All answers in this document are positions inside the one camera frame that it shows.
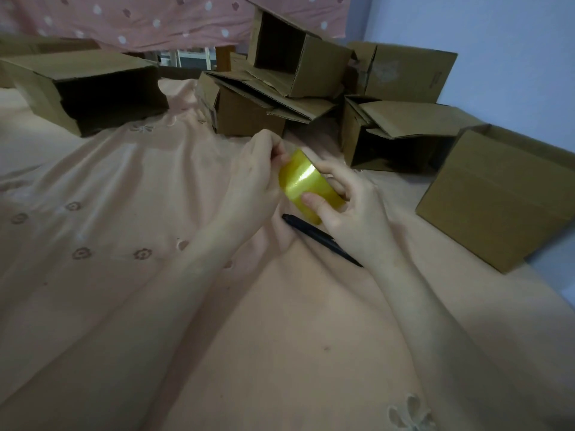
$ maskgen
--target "person's left arm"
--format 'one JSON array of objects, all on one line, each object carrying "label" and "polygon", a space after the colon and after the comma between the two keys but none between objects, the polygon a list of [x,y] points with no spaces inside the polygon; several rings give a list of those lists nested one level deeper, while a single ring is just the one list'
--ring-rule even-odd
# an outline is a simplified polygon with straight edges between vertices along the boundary
[{"label": "person's left arm", "polygon": [[271,217],[288,160],[255,135],[235,160],[218,213],[126,304],[0,406],[0,429],[137,429],[191,319],[239,246]]}]

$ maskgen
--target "person's right hand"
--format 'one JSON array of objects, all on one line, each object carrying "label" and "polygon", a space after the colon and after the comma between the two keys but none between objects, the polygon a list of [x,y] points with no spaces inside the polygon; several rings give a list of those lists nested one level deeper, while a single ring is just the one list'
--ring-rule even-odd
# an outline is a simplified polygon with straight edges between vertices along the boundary
[{"label": "person's right hand", "polygon": [[314,165],[320,173],[333,175],[332,186],[349,200],[347,209],[339,213],[319,195],[306,192],[301,196],[335,241],[368,269],[381,257],[399,252],[377,186],[343,164],[321,161]]}]

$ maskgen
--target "blue wall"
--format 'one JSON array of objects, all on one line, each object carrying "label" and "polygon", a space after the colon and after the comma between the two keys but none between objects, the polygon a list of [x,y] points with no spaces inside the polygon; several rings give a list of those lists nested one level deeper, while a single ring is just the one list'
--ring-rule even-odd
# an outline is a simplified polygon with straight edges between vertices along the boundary
[{"label": "blue wall", "polygon": [[[575,151],[575,0],[373,0],[364,40],[459,53],[439,102]],[[575,226],[529,262],[575,305]]]}]

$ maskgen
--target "yellow tape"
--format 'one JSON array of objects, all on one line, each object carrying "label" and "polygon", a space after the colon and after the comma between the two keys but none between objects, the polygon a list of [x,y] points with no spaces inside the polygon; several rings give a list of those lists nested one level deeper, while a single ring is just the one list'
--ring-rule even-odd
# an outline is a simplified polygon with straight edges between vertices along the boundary
[{"label": "yellow tape", "polygon": [[279,170],[279,186],[313,224],[320,224],[321,219],[301,202],[301,194],[304,192],[322,196],[335,209],[346,203],[300,149],[292,155],[290,162]]}]

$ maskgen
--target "black marker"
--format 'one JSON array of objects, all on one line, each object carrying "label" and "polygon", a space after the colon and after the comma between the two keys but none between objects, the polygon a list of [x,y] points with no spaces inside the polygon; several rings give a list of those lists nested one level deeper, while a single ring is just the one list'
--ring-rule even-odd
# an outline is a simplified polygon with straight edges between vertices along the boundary
[{"label": "black marker", "polygon": [[321,245],[332,250],[334,253],[340,255],[346,260],[351,261],[353,264],[359,266],[360,268],[363,268],[363,266],[361,266],[357,260],[351,257],[347,252],[343,251],[341,246],[339,246],[335,242],[334,238],[331,237],[329,234],[324,233],[319,228],[316,228],[313,225],[303,221],[302,219],[299,219],[297,216],[288,215],[286,213],[282,215],[282,218],[284,219],[284,221],[287,222],[288,225],[291,225],[296,230],[299,230],[302,233],[307,234],[316,242],[319,242]]}]

